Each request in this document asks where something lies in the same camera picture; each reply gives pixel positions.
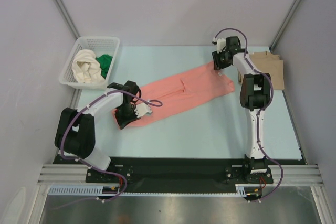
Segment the pink t shirt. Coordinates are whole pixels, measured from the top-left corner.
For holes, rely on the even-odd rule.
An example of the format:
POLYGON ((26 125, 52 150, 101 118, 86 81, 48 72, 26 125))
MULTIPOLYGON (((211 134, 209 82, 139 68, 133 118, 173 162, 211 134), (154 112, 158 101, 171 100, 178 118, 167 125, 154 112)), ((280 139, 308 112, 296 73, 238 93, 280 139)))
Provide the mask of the pink t shirt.
POLYGON ((145 115, 128 124, 129 127, 147 126, 235 91, 233 81, 214 70, 213 62, 139 88, 139 98, 146 101, 158 100, 163 105, 154 106, 151 115, 145 115))

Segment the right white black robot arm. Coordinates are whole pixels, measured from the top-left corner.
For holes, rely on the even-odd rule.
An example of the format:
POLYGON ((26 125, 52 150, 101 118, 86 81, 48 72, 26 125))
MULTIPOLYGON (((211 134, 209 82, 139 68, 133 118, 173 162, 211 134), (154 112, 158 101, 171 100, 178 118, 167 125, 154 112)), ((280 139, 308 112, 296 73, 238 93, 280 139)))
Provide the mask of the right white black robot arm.
POLYGON ((272 184, 274 181, 263 144, 264 114, 272 99, 270 76, 255 66, 237 36, 215 37, 212 43, 216 46, 212 53, 214 69, 234 66, 242 77, 239 100, 247 118, 247 152, 242 167, 228 168, 226 176, 228 180, 237 179, 239 183, 272 184))

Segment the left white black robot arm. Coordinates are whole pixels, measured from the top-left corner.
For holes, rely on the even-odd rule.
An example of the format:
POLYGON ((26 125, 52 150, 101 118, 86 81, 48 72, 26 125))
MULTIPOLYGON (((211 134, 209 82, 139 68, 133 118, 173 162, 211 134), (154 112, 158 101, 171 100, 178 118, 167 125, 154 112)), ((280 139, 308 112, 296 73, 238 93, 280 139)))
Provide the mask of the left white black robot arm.
POLYGON ((96 147, 95 124, 98 118, 115 110, 119 129, 139 120, 135 111, 136 95, 141 95, 139 86, 133 81, 124 85, 111 83, 105 93, 82 109, 65 108, 60 116, 55 145, 64 153, 82 159, 98 169, 98 176, 105 182, 115 178, 116 169, 111 158, 96 147))

